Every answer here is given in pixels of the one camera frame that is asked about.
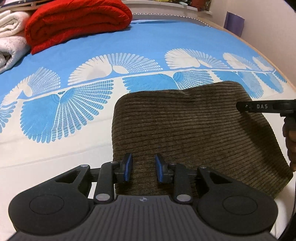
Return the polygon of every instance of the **bed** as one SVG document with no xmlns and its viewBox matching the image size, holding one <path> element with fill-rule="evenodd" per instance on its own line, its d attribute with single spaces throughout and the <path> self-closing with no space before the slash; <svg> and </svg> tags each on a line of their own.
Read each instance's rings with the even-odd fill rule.
<svg viewBox="0 0 296 241">
<path fill-rule="evenodd" d="M 112 117 L 121 96 L 226 80 L 242 84 L 253 100 L 296 96 L 253 47 L 188 16 L 134 14 L 126 30 L 25 56 L 0 75 L 0 240 L 15 232 L 7 208 L 16 194 L 80 164 L 96 168 L 112 160 Z M 283 119 L 265 117 L 288 161 Z M 290 218 L 294 183 L 276 199 L 276 237 Z"/>
</svg>

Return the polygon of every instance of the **folded red blanket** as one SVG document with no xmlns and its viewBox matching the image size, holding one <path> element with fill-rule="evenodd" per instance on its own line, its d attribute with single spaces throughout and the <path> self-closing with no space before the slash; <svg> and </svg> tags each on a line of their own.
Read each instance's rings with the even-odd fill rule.
<svg viewBox="0 0 296 241">
<path fill-rule="evenodd" d="M 35 54 L 74 37 L 125 29 L 131 20 L 121 0 L 55 0 L 37 9 L 25 36 Z"/>
</svg>

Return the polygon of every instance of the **hand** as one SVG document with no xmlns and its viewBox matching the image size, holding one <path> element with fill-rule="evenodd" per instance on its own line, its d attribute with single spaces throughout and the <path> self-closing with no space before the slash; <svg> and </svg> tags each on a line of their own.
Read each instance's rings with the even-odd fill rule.
<svg viewBox="0 0 296 241">
<path fill-rule="evenodd" d="M 296 131 L 289 131 L 287 125 L 283 126 L 283 135 L 286 138 L 286 146 L 288 149 L 288 157 L 290 159 L 290 168 L 296 171 Z"/>
</svg>

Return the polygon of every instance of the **wall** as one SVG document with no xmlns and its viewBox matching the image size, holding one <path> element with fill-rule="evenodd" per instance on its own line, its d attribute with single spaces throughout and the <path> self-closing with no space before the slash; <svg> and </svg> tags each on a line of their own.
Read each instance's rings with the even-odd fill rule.
<svg viewBox="0 0 296 241">
<path fill-rule="evenodd" d="M 284 0 L 212 0 L 208 19 L 224 25 L 226 12 L 245 19 L 242 38 L 296 85 L 296 13 Z"/>
</svg>

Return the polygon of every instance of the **brown corduroy fabric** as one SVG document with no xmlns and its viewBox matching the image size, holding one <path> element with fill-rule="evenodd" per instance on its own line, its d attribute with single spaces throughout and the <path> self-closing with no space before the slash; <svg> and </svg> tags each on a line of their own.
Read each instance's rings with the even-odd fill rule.
<svg viewBox="0 0 296 241">
<path fill-rule="evenodd" d="M 276 197 L 293 173 L 265 117 L 237 111 L 237 101 L 250 100 L 235 82 L 121 97 L 113 116 L 113 159 L 131 152 L 133 171 L 116 193 L 171 194 L 171 184 L 157 183 L 154 155 L 161 153 L 167 162 L 206 165 Z"/>
</svg>

